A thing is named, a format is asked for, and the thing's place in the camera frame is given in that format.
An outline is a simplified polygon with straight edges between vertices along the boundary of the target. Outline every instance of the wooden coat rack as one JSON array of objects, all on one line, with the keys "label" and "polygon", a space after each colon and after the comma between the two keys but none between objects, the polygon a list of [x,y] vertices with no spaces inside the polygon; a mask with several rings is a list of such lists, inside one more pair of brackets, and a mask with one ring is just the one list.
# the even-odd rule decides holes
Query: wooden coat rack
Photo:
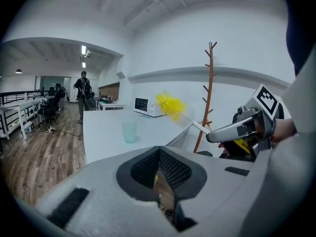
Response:
[{"label": "wooden coat rack", "polygon": [[[205,85],[203,85],[204,89],[207,91],[207,100],[204,97],[202,97],[202,99],[206,103],[204,118],[202,121],[202,126],[205,127],[207,125],[210,130],[211,130],[210,124],[212,123],[212,121],[208,121],[207,117],[213,111],[213,109],[209,110],[209,105],[211,103],[213,77],[216,76],[216,75],[214,75],[214,67],[213,67],[213,48],[214,48],[214,46],[216,46],[216,44],[217,44],[217,42],[215,42],[214,45],[212,45],[212,42],[210,42],[209,43],[209,52],[207,50],[205,50],[205,52],[209,56],[209,65],[206,64],[206,66],[209,67],[209,83],[208,83],[208,88]],[[201,139],[202,139],[202,135],[203,135],[203,132],[200,131],[193,153],[197,152],[198,146],[199,146]]]}]

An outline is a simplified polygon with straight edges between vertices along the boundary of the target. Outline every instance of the railing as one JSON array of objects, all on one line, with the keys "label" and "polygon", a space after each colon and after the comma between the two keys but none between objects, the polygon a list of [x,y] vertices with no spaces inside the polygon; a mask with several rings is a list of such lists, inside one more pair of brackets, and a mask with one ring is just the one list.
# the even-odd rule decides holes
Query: railing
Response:
[{"label": "railing", "polygon": [[[19,100],[23,100],[25,93],[27,93],[28,99],[32,99],[33,95],[37,98],[41,96],[44,97],[44,93],[45,93],[45,96],[54,95],[55,90],[15,91],[15,92],[0,93],[0,106],[8,104],[8,103],[16,102]],[[37,111],[38,109],[39,109],[39,106],[36,105],[35,111]],[[28,107],[22,116],[27,115],[27,119],[28,119],[32,113],[33,113],[33,108]],[[6,126],[6,130],[9,131],[9,126],[19,119],[18,112],[14,112],[14,111],[4,112],[3,116],[4,117],[2,118],[2,115],[0,115],[0,125],[1,125],[0,137],[2,138],[5,137],[4,130],[3,130],[4,125]]]}]

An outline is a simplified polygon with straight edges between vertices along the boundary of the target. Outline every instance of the ceiling light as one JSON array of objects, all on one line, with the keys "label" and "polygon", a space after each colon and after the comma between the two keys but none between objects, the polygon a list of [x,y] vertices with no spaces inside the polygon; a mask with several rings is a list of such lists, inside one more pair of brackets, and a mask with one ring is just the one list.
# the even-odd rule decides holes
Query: ceiling light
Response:
[{"label": "ceiling light", "polygon": [[86,51],[86,47],[83,45],[83,46],[81,47],[81,53],[85,55],[85,53],[86,53],[85,51]]}]

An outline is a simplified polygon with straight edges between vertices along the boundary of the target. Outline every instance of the white table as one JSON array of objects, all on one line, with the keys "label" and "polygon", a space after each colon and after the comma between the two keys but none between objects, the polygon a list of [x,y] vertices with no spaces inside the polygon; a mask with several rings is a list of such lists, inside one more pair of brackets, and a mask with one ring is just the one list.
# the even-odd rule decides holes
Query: white table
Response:
[{"label": "white table", "polygon": [[99,101],[99,110],[101,110],[100,107],[102,107],[102,110],[105,111],[106,108],[123,108],[124,109],[125,105],[121,103],[106,104],[104,102]]},{"label": "white table", "polygon": [[[21,112],[23,110],[25,110],[28,107],[32,107],[33,108],[33,116],[35,116],[35,110],[34,110],[34,105],[39,104],[42,102],[42,100],[46,100],[46,98],[36,98],[35,100],[33,99],[29,99],[27,101],[24,100],[19,100],[19,101],[15,101],[15,102],[11,102],[8,104],[4,104],[0,106],[0,115],[2,116],[2,120],[3,120],[3,130],[5,132],[6,138],[7,140],[10,139],[9,137],[9,133],[7,130],[7,127],[5,125],[5,120],[4,120],[4,113],[10,110],[17,110],[18,111],[18,116],[19,116],[19,122],[20,122],[20,126],[21,126],[21,130],[22,130],[22,134],[24,139],[26,140],[26,133],[24,130],[24,126],[23,126],[23,120],[22,120],[22,114]],[[24,118],[25,118],[25,122],[27,123],[27,117],[26,117],[26,113],[24,112]]]},{"label": "white table", "polygon": [[[122,124],[137,123],[136,142],[124,142]],[[83,141],[87,163],[152,146],[184,148],[190,124],[180,126],[167,116],[146,118],[132,110],[83,112]]]}]

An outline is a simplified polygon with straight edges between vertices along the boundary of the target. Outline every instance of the microwave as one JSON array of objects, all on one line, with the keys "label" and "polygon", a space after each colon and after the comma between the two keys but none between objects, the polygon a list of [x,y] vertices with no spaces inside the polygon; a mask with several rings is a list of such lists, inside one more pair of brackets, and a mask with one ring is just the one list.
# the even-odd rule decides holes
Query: microwave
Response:
[{"label": "microwave", "polygon": [[155,97],[135,97],[133,110],[152,117],[164,115],[160,106],[156,104]]}]

